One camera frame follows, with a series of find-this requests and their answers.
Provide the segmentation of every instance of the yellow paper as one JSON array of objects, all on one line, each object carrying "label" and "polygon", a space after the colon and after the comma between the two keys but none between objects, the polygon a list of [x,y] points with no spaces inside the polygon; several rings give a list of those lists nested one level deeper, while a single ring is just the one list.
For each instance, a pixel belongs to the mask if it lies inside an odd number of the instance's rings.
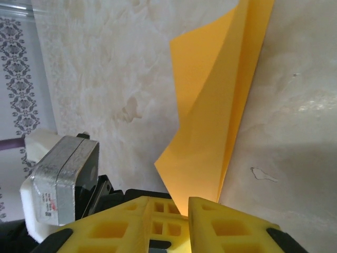
[{"label": "yellow paper", "polygon": [[180,213],[189,197],[217,202],[273,0],[240,0],[171,42],[180,129],[156,161]]}]

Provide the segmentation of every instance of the floral pattern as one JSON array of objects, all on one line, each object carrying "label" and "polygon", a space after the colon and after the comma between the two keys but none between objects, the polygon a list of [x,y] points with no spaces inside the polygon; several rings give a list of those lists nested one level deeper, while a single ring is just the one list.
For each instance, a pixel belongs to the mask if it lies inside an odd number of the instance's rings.
[{"label": "floral pattern", "polygon": [[[34,89],[29,74],[30,68],[26,57],[25,41],[22,39],[23,30],[21,23],[15,19],[0,17],[0,55],[3,62],[7,81],[8,97],[11,99],[13,125],[17,129],[18,137],[24,137],[32,132],[40,124]],[[20,150],[21,161],[26,173],[26,178],[32,173],[34,162],[27,160],[25,149]],[[1,202],[2,194],[0,187],[0,222],[6,217],[5,203]]]}]

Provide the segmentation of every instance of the water stain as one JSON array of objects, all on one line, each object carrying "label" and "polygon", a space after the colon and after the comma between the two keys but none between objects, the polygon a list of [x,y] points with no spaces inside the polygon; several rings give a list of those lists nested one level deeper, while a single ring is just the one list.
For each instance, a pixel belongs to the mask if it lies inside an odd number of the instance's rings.
[{"label": "water stain", "polygon": [[126,106],[122,108],[122,111],[117,115],[117,119],[125,121],[127,123],[132,122],[134,119],[141,119],[142,115],[138,113],[137,99],[132,96],[127,100]]},{"label": "water stain", "polygon": [[270,175],[268,175],[267,173],[265,173],[263,170],[261,170],[259,168],[251,167],[251,171],[254,174],[254,177],[258,180],[267,179],[267,180],[273,181],[275,183],[278,182],[278,180],[276,178],[271,177]]}]

